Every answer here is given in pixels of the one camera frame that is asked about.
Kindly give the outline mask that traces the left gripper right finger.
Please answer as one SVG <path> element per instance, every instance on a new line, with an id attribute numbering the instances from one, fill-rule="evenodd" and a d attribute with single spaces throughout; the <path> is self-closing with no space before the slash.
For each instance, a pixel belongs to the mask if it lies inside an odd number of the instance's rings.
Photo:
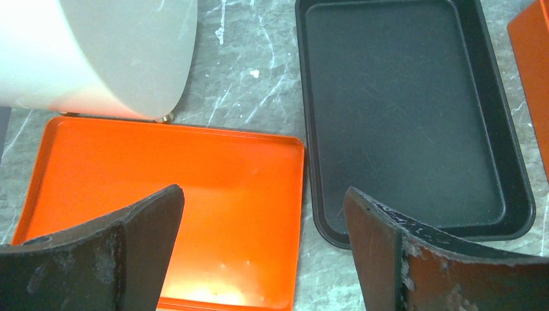
<path id="1" fill-rule="evenodd" d="M 483 246 L 351 187 L 344 196 L 367 310 L 547 310 L 548 258 Z"/>

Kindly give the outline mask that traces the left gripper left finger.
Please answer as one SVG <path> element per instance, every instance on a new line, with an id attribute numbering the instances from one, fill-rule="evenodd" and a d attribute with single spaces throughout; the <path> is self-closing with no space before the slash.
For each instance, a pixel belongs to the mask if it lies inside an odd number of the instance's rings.
<path id="1" fill-rule="evenodd" d="M 1 246 L 2 310 L 155 310 L 185 198 L 170 185 L 127 207 Z"/>

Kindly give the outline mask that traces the orange box lid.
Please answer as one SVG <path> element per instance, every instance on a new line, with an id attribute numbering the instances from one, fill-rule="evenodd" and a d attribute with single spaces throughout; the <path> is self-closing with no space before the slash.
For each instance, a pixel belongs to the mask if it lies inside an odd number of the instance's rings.
<path id="1" fill-rule="evenodd" d="M 291 310 L 304 145 L 295 137 L 56 117 L 43 134 L 13 243 L 179 185 L 185 207 L 163 310 Z"/>

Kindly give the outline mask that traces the orange cookie box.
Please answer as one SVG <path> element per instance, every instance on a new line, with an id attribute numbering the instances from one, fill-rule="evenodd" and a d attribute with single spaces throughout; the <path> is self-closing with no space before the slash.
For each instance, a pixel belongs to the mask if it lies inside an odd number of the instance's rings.
<path id="1" fill-rule="evenodd" d="M 507 30 L 548 173 L 548 1 L 531 2 L 508 23 Z"/>

